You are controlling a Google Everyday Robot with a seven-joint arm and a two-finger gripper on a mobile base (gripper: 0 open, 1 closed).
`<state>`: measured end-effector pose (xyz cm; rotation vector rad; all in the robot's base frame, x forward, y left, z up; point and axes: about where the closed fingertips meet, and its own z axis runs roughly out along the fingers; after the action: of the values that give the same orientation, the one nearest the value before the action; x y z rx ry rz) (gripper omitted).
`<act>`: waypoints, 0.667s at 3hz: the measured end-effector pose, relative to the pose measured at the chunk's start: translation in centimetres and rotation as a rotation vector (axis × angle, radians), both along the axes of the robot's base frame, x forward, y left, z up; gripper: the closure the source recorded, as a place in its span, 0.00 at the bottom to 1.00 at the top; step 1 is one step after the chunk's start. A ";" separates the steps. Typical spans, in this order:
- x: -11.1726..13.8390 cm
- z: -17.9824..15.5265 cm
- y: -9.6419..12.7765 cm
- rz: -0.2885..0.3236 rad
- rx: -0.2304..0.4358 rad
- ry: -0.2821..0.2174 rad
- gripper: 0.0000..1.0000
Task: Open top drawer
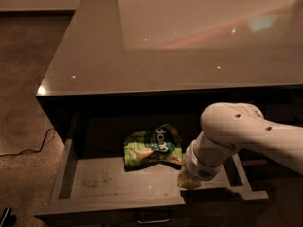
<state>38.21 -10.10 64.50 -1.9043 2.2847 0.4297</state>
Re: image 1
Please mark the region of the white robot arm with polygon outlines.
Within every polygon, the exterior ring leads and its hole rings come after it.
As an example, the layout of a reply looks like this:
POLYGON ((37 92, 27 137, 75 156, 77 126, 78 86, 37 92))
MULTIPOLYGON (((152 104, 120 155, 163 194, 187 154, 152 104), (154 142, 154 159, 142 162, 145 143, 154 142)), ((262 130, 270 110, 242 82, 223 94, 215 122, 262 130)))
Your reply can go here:
POLYGON ((223 163, 242 149, 262 154, 303 174, 303 128, 264 118, 248 103, 214 103, 200 117, 199 136, 188 146, 178 185, 196 189, 212 180, 223 163))

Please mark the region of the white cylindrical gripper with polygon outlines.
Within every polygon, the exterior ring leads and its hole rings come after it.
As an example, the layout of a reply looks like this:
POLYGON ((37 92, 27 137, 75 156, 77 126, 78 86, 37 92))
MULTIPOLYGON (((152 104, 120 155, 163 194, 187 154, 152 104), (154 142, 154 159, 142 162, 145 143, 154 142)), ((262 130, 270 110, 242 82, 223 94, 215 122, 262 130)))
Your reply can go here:
POLYGON ((185 169, 181 169, 177 184, 184 189, 196 189, 201 186, 201 181, 212 180, 221 170, 219 166, 207 166, 196 156, 194 149, 196 141, 192 141, 185 153, 185 169))

